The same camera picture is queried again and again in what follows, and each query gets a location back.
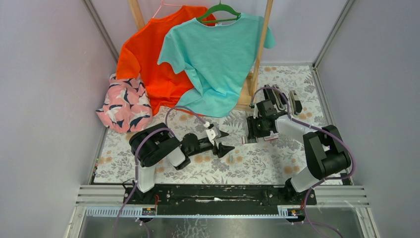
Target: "wooden pole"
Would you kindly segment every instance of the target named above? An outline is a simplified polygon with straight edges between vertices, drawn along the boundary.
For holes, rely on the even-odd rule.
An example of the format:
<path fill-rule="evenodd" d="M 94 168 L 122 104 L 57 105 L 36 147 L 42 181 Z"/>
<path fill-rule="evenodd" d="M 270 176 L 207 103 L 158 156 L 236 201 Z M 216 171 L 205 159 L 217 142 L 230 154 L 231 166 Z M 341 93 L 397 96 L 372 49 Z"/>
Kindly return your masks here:
<path fill-rule="evenodd" d="M 258 83 L 258 68 L 260 67 L 261 56 L 263 55 L 263 48 L 265 42 L 265 35 L 267 34 L 268 21 L 270 21 L 271 8 L 273 7 L 273 0 L 267 0 L 265 7 L 264 24 L 262 25 L 260 45 L 258 47 L 257 59 L 255 60 L 254 73 L 250 84 L 248 85 L 249 95 L 252 96 L 257 90 Z"/>
<path fill-rule="evenodd" d="M 131 13 L 133 14 L 134 21 L 136 22 L 137 29 L 142 29 L 145 26 L 142 11 L 140 10 L 139 2 L 137 0 L 128 0 Z"/>

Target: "shirt neckline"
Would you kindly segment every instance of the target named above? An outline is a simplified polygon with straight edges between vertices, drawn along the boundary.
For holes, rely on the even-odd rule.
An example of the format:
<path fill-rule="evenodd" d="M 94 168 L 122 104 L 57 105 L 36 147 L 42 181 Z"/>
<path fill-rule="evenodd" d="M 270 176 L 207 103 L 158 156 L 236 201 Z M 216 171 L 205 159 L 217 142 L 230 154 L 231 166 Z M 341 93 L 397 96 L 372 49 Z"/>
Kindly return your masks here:
<path fill-rule="evenodd" d="M 193 21 L 195 23 L 199 24 L 199 25 L 202 25 L 202 26 L 206 27 L 206 28 L 228 27 L 228 26 L 231 26 L 231 25 L 236 24 L 239 20 L 241 20 L 243 18 L 243 15 L 244 14 L 241 12 L 241 15 L 239 15 L 239 18 L 236 21 L 234 21 L 234 22 L 232 22 L 232 23 L 230 23 L 228 25 L 206 26 L 206 25 L 202 24 L 201 22 L 199 22 L 196 17 L 193 18 Z"/>
<path fill-rule="evenodd" d="M 180 9 L 178 9 L 178 11 L 172 13 L 171 15 L 168 15 L 168 16 L 165 16 L 165 17 L 162 17 L 162 18 L 151 18 L 149 20 L 149 22 L 163 22 L 163 21 L 172 20 L 173 18 L 175 18 L 176 16 L 181 14 L 181 12 L 183 12 L 186 7 L 187 7 L 186 5 L 182 5 L 182 7 Z"/>

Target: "wooden clothes rack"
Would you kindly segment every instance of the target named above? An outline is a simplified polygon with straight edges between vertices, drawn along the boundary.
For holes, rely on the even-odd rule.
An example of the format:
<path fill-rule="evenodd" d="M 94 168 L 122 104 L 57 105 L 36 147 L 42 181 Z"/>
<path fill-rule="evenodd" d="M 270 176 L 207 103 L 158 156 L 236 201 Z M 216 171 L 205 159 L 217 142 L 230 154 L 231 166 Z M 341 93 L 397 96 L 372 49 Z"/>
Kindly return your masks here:
<path fill-rule="evenodd" d="M 142 11 L 138 0 L 128 0 L 131 13 L 133 14 L 134 21 L 136 22 L 137 29 L 142 29 L 145 26 Z M 265 36 L 267 34 L 268 21 L 270 20 L 271 8 L 273 6 L 273 0 L 267 0 L 267 6 L 265 7 L 264 23 L 262 25 L 262 32 L 260 38 L 260 45 L 258 47 L 258 54 L 255 60 L 254 71 L 250 72 L 245 80 L 244 86 L 242 87 L 241 95 L 239 96 L 238 103 L 235 106 L 237 110 L 250 111 L 249 104 L 251 103 L 251 97 L 257 90 L 258 83 L 258 68 L 260 67 L 261 57 L 263 55 L 263 48 L 265 42 Z"/>

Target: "shirt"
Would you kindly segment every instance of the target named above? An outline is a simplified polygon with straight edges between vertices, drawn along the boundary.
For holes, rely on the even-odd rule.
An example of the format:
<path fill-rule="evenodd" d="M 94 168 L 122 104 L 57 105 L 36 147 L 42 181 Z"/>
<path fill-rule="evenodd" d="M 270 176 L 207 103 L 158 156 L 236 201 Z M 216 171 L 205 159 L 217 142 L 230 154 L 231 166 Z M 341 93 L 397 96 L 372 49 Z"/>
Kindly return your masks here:
<path fill-rule="evenodd" d="M 122 46 L 117 79 L 137 78 L 140 74 L 153 115 L 159 112 L 160 106 L 175 106 L 181 96 L 193 88 L 184 72 L 175 74 L 169 64 L 157 64 L 165 35 L 173 26 L 202 16 L 206 11 L 207 8 L 203 6 L 182 6 L 174 14 L 160 19 L 152 18 Z M 215 18 L 210 15 L 206 20 Z"/>
<path fill-rule="evenodd" d="M 194 85 L 178 105 L 206 116 L 227 116 L 257 57 L 263 22 L 263 17 L 241 13 L 229 25 L 209 27 L 194 18 L 173 27 L 165 36 L 158 64 L 168 62 L 175 73 L 186 72 Z M 268 28 L 264 47 L 274 45 Z"/>

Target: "pink patterned fabric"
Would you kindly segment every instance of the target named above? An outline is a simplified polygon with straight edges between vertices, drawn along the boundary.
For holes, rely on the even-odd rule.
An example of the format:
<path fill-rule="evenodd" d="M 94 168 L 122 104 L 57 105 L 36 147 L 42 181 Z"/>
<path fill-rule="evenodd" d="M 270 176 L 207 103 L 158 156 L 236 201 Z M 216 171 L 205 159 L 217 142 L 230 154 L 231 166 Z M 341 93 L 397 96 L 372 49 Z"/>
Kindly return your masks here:
<path fill-rule="evenodd" d="M 109 78 L 102 108 L 96 110 L 102 123 L 120 133 L 143 130 L 152 121 L 152 108 L 144 83 L 137 78 Z"/>

